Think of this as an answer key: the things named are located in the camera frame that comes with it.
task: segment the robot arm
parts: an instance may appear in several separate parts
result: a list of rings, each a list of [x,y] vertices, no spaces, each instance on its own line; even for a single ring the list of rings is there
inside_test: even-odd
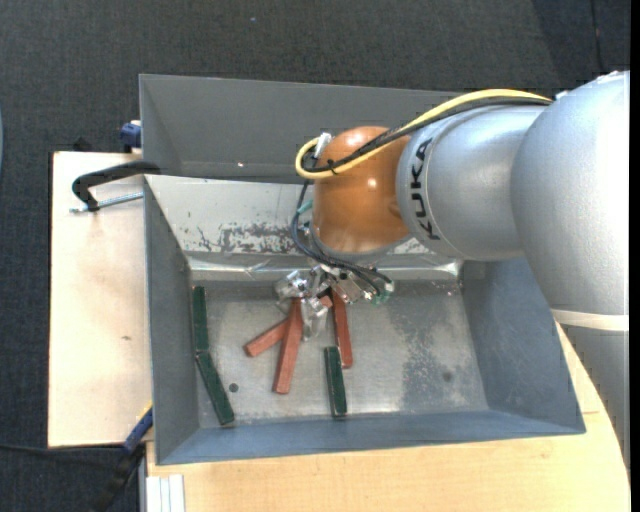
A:
[[[436,113],[411,133],[421,118],[382,136],[352,130],[329,143],[331,158],[313,171],[299,158],[301,175],[321,178],[313,235],[324,252],[354,260],[383,250],[391,228],[392,238],[408,231],[443,258],[524,255],[590,369],[629,464],[630,73],[548,106],[533,96]],[[389,134],[389,144],[366,143]],[[393,155],[390,201],[393,184],[378,189]],[[354,207],[362,196],[374,206]]]

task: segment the wooden table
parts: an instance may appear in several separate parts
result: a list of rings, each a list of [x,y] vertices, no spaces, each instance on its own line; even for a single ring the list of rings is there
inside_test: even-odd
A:
[[[77,206],[67,190],[76,175],[130,158],[135,156],[60,153],[54,160],[52,447],[122,442],[150,398],[141,205],[118,214],[107,209],[104,219],[86,221],[66,211]],[[105,196],[114,195],[104,188]],[[72,245],[59,245],[62,240]],[[96,250],[78,256],[74,251],[88,242]],[[109,277],[114,273],[116,284]],[[97,295],[83,300],[90,288]],[[74,318],[104,316],[107,299],[127,307],[108,311],[108,321],[87,323],[98,335],[86,336]],[[68,314],[70,305],[75,316]],[[561,339],[584,435],[178,466],[156,466],[149,442],[147,474],[183,474],[188,512],[630,510],[609,418],[573,348]]]

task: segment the wooden stick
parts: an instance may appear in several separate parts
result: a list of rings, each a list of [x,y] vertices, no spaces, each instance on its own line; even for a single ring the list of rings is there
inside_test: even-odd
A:
[[[256,357],[262,354],[268,348],[273,347],[287,332],[288,320],[283,320],[279,324],[274,325],[271,329],[263,332],[260,336],[254,338],[244,346],[244,351],[249,357]]]
[[[351,335],[347,319],[347,306],[340,296],[331,290],[333,299],[333,326],[335,330],[336,345],[340,350],[343,368],[351,368],[353,365],[353,352],[351,350]]]
[[[276,393],[287,394],[291,388],[291,379],[296,366],[301,338],[302,313],[300,311],[300,299],[293,299],[287,320],[287,331],[280,345],[280,358],[278,359],[278,367],[273,382],[273,391]]]

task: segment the wire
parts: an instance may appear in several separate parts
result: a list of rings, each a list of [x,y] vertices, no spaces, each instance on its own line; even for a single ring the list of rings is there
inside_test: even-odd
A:
[[[390,142],[403,137],[409,133],[412,133],[420,128],[423,128],[431,123],[435,123],[441,119],[450,117],[453,114],[478,108],[479,106],[487,106],[492,104],[536,104],[536,105],[549,105],[552,100],[539,96],[537,94],[514,91],[510,89],[488,89],[484,91],[476,91],[468,94],[463,94],[457,98],[446,101],[437,107],[425,112],[424,114],[416,117],[409,123],[400,126],[398,128],[388,130],[381,135],[378,135],[367,144],[358,148],[352,154],[337,162],[328,162],[328,165],[321,167],[309,168],[304,165],[305,158],[312,148],[319,141],[319,137],[305,143],[298,151],[295,159],[296,172],[306,179],[320,179],[328,178],[336,174],[346,172],[353,167],[361,164],[365,160],[372,158],[378,154],[385,145]]]
[[[300,240],[300,237],[298,236],[298,221],[300,218],[300,207],[302,206],[302,202],[304,201],[304,196],[307,192],[308,187],[309,187],[309,180],[305,181],[304,185],[302,186],[302,190],[300,191],[300,196],[298,198],[298,204],[296,205],[296,212],[293,215],[293,219],[291,220],[291,226],[290,226],[291,238],[293,239],[293,242],[296,244],[296,247],[298,247],[298,249],[300,249],[300,251],[303,252],[308,257],[313,258],[314,260],[320,263],[324,263],[327,266],[339,268],[343,270],[350,270],[355,275],[357,275],[360,279],[362,279],[367,284],[369,284],[376,291],[376,295],[382,296],[383,290],[378,286],[378,284],[376,284],[372,276],[378,279],[381,279],[387,283],[391,283],[392,282],[391,279],[389,279],[384,274],[376,270],[363,267],[361,265],[356,265],[355,263],[350,263],[348,261],[344,261],[339,258],[329,256],[328,254],[320,250],[316,252],[311,247],[302,243],[302,241]]]

